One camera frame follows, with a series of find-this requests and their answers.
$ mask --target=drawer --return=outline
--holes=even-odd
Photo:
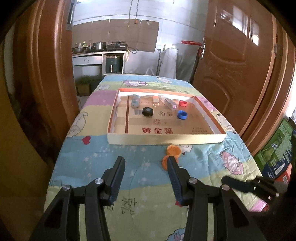
[[[72,58],[74,66],[102,64],[102,56],[85,56]]]

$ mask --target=black bottle cap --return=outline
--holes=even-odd
[[[145,107],[145,108],[143,108],[143,110],[142,110],[142,114],[143,114],[144,116],[147,116],[147,117],[149,117],[149,116],[153,116],[153,109],[150,108],[150,107]]]

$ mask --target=door hinge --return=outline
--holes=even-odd
[[[275,43],[274,44],[274,53],[276,54],[276,58],[282,59],[283,57],[283,46]]]

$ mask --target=colorful patterned tablecloth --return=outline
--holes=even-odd
[[[168,173],[161,160],[166,145],[109,145],[107,125],[118,88],[146,88],[196,95],[224,127],[222,143],[181,145],[179,165],[206,185],[219,187],[221,178],[241,180],[261,173],[229,122],[188,82],[146,75],[109,75],[91,94],[75,119],[57,159],[47,190],[46,209],[64,184],[87,185],[111,168],[118,156],[126,170],[117,201],[105,208],[111,240],[183,240],[187,208],[176,205]],[[244,205],[261,206],[252,194],[238,193]],[[80,208],[81,240],[86,240],[84,207]],[[213,209],[209,208],[208,240],[213,239]]]

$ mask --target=orange cap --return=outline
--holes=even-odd
[[[172,155],[166,155],[163,158],[163,161],[161,163],[161,165],[163,166],[163,169],[166,170],[166,171],[168,170],[168,157],[169,156],[172,156]]]
[[[177,159],[181,155],[181,149],[180,149],[180,147],[178,147],[176,145],[170,145],[167,147],[166,153],[167,153],[167,155],[174,156]]]

